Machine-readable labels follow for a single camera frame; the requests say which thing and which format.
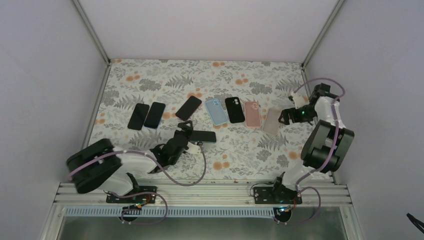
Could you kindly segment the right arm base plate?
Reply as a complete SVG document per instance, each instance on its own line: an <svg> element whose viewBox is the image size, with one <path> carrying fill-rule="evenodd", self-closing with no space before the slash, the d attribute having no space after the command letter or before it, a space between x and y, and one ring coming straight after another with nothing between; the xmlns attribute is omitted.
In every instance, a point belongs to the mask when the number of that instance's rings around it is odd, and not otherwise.
<svg viewBox="0 0 424 240"><path fill-rule="evenodd" d="M254 186L253 198L257 205L271 205L271 204L302 204L302 197L298 192L291 190L283 185L274 186Z"/></svg>

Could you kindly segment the light blue phone case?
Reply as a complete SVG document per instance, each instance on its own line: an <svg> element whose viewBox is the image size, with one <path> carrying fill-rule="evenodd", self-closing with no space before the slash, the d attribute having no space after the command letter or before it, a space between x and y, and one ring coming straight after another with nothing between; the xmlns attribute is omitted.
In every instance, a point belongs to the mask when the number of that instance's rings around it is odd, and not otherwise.
<svg viewBox="0 0 424 240"><path fill-rule="evenodd" d="M205 102L205 107L214 126L221 126L229 121L221 102L217 98L207 100Z"/></svg>

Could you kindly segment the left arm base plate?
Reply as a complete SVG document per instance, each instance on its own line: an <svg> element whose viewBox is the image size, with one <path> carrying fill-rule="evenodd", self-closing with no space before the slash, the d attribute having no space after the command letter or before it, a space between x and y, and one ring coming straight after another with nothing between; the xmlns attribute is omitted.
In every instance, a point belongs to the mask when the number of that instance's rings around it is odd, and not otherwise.
<svg viewBox="0 0 424 240"><path fill-rule="evenodd" d="M145 204L154 204L157 192L156 186L139 186L139 192L153 192L153 194L141 194L137 196L132 196L129 198L120 198L116 197L113 194L108 193L105 202L108 204L129 204L129 205L145 205Z"/></svg>

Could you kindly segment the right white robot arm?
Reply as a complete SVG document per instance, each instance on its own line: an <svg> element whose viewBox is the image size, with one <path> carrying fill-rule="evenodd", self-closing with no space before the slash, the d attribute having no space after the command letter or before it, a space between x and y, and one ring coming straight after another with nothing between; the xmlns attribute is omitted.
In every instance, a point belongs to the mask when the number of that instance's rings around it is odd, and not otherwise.
<svg viewBox="0 0 424 240"><path fill-rule="evenodd" d="M278 121L284 125L317 122L301 150L301 161L275 179L270 191L274 202L293 201L301 193L302 182L339 169L355 137L341 120L340 98L325 83L316 85L308 100L291 92L294 107L282 110Z"/></svg>

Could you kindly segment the pink phone case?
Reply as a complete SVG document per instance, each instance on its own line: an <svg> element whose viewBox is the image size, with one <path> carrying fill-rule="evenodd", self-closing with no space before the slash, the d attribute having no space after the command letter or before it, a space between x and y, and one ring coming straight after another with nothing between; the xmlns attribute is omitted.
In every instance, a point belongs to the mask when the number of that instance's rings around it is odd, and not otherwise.
<svg viewBox="0 0 424 240"><path fill-rule="evenodd" d="M261 127L260 106L256 101L246 101L244 103L245 124L249 128Z"/></svg>

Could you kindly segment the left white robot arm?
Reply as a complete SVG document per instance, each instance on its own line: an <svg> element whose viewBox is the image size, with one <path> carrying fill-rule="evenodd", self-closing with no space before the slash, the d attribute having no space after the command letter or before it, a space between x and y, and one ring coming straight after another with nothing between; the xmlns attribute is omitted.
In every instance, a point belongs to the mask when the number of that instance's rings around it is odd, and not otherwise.
<svg viewBox="0 0 424 240"><path fill-rule="evenodd" d="M201 153L201 147L190 142L194 132L191 120L180 122L167 143L147 151L126 150L103 138L66 160L68 179L79 194L103 190L118 194L131 203L139 197L133 176L137 171L146 174L164 173L177 163L183 153Z"/></svg>

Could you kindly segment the beige phone case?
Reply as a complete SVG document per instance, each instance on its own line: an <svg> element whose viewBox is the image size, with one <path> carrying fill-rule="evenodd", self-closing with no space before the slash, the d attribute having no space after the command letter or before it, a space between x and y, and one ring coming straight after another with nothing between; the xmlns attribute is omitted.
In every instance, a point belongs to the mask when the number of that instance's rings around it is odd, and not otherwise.
<svg viewBox="0 0 424 240"><path fill-rule="evenodd" d="M267 111L265 122L263 124L262 130L271 136L277 136L279 133L280 122L279 118L281 111L275 108L270 108Z"/></svg>

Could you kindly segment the black phone case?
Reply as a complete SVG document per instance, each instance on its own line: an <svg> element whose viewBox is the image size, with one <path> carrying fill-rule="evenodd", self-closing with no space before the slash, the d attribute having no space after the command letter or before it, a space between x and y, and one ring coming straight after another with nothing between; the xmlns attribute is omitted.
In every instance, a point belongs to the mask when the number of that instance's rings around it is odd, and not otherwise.
<svg viewBox="0 0 424 240"><path fill-rule="evenodd" d="M242 109L241 101L238 97L228 97L224 100L224 102L230 123L243 123L246 120Z"/></svg>

